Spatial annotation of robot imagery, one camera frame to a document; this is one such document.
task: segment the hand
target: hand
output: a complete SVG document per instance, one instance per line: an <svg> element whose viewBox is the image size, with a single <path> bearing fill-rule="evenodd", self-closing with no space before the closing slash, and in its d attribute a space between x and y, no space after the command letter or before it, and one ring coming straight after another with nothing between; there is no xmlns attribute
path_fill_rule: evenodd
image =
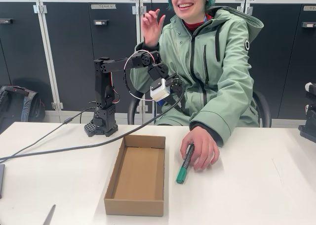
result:
<svg viewBox="0 0 316 225"><path fill-rule="evenodd" d="M194 170L205 169L209 164L214 164L219 157L219 150L211 135L200 126L193 128L182 140L181 155L184 159L187 147L194 143L194 152L191 163L194 163Z"/></svg>
<svg viewBox="0 0 316 225"><path fill-rule="evenodd" d="M159 41L163 22L166 17L165 15L163 15L158 23L157 18L159 12L159 9L157 9L156 11L149 11L148 13L145 13L141 21L141 28L143 30L143 35L145 38L145 45L147 45L148 47L156 47Z"/></svg>

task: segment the smiling woman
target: smiling woman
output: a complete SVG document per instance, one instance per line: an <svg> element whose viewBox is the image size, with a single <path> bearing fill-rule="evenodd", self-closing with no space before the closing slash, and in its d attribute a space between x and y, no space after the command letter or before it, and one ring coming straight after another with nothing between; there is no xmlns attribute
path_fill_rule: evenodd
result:
<svg viewBox="0 0 316 225"><path fill-rule="evenodd" d="M159 10L145 13L141 28L145 41L136 50L159 51L169 74L186 84L185 105L162 116L157 125L189 126L181 155L194 143L191 162L204 169L219 158L235 127L258 127L252 99L253 79L248 63L250 43L263 24L229 7L213 7L215 0L169 0L175 16L163 27ZM152 79L147 69L131 70L134 87L146 93ZM168 108L165 102L162 110Z"/></svg>
<svg viewBox="0 0 316 225"><path fill-rule="evenodd" d="M201 22L215 0L169 0L169 8L188 24Z"/></svg>

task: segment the cardboard box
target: cardboard box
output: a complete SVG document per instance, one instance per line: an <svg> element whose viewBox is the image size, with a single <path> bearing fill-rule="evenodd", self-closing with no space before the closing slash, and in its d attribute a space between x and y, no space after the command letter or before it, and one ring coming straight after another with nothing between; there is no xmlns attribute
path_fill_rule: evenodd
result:
<svg viewBox="0 0 316 225"><path fill-rule="evenodd" d="M165 137L127 135L104 197L108 215L163 216Z"/></svg>

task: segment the white table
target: white table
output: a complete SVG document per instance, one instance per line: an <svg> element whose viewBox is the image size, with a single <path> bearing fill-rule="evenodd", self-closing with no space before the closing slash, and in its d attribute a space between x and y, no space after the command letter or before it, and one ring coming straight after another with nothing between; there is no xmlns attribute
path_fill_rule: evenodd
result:
<svg viewBox="0 0 316 225"><path fill-rule="evenodd" d="M15 123L0 135L0 156L31 144L58 124ZM119 126L117 136L134 126ZM1 225L314 225L316 144L296 129L238 128L220 160L175 182L186 127L148 126L137 134L166 136L165 216L106 216L103 196L120 141L99 148L12 159L6 163ZM107 140L69 124L28 152Z"/></svg>

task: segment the scissors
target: scissors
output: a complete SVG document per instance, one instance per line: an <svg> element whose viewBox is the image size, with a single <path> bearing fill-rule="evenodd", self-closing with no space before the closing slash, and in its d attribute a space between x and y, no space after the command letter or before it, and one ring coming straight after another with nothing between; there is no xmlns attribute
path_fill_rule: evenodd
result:
<svg viewBox="0 0 316 225"><path fill-rule="evenodd" d="M47 218L45 219L45 222L43 223L43 225L50 225L50 221L53 217L55 208L56 208L56 205L54 204L53 207L51 207L49 214L47 215Z"/></svg>

